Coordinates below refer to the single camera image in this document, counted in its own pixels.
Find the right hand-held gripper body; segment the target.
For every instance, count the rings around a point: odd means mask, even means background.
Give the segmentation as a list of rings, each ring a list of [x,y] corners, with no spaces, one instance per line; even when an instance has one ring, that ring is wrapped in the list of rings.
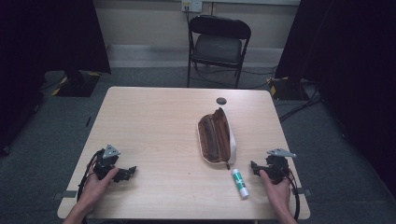
[[[289,176],[290,168],[287,157],[296,158],[297,155],[283,148],[268,150],[267,154],[268,157],[265,159],[267,165],[262,169],[273,183],[278,184]]]

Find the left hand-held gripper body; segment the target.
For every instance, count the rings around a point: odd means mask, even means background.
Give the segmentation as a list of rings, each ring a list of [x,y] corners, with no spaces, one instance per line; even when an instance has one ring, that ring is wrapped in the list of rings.
[[[99,180],[102,180],[110,170],[114,168],[114,164],[118,160],[120,152],[111,145],[102,148],[98,155],[96,163],[93,167],[94,173]]]

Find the white wall socket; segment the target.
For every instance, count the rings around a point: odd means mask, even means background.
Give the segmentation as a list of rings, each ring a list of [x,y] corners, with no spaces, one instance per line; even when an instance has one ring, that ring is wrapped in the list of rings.
[[[182,0],[181,10],[184,12],[200,13],[203,9],[202,0]]]

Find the black folding chair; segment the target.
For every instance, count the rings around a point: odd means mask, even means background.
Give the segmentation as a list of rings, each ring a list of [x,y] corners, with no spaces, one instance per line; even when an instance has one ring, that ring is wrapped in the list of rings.
[[[243,21],[213,15],[199,15],[188,21],[189,57],[187,86],[190,86],[191,67],[197,64],[215,65],[235,70],[239,84],[251,29]]]

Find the black curtain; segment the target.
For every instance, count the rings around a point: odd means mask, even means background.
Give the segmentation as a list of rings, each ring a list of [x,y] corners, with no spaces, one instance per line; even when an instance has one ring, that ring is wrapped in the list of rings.
[[[318,82],[396,198],[396,0],[300,0],[276,77]]]

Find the brown and white pencil case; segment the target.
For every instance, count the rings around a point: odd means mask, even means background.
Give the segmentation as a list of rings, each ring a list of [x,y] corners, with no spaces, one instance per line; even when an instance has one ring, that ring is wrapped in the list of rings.
[[[197,124],[201,155],[212,164],[224,163],[228,170],[236,160],[236,143],[225,110],[219,107]]]

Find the white and green glue stick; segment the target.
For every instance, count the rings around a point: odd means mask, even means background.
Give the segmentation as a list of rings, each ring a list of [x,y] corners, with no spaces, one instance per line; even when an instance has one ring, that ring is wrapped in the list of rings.
[[[232,175],[233,175],[233,181],[237,187],[237,190],[238,190],[241,198],[247,199],[249,196],[249,192],[246,187],[245,181],[244,181],[243,177],[241,176],[241,173],[239,172],[238,169],[233,169]]]

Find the person's right hand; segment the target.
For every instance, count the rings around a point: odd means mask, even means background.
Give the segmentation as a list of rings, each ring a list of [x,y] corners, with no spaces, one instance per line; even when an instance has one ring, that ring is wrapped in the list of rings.
[[[274,184],[268,174],[260,170],[260,176],[263,180],[265,191],[270,204],[277,212],[289,211],[290,204],[290,182],[283,179],[278,184]]]

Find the person's left hand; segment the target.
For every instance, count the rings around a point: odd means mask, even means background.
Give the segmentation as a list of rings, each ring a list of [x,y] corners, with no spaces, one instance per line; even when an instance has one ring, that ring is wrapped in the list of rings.
[[[88,214],[99,202],[102,196],[106,193],[106,189],[110,181],[118,171],[119,168],[114,167],[103,179],[99,179],[97,174],[93,171],[93,166],[90,166],[89,176],[87,177],[85,186],[78,200],[78,204],[81,206],[84,214]]]

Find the grey table edge bracket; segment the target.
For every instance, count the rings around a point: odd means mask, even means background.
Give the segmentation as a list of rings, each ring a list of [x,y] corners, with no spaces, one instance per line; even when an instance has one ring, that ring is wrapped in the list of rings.
[[[298,194],[303,194],[306,197],[312,195],[312,191],[310,189],[297,188],[297,189],[293,189],[292,192],[293,195],[298,193]]]

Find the black stand base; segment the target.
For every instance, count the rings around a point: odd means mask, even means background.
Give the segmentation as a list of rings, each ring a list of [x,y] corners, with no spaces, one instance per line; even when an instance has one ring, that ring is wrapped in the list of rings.
[[[282,101],[308,101],[309,97],[301,82],[294,82],[288,77],[269,78],[269,92]]]
[[[52,95],[61,97],[90,97],[101,76],[93,72],[75,71],[65,74]]]

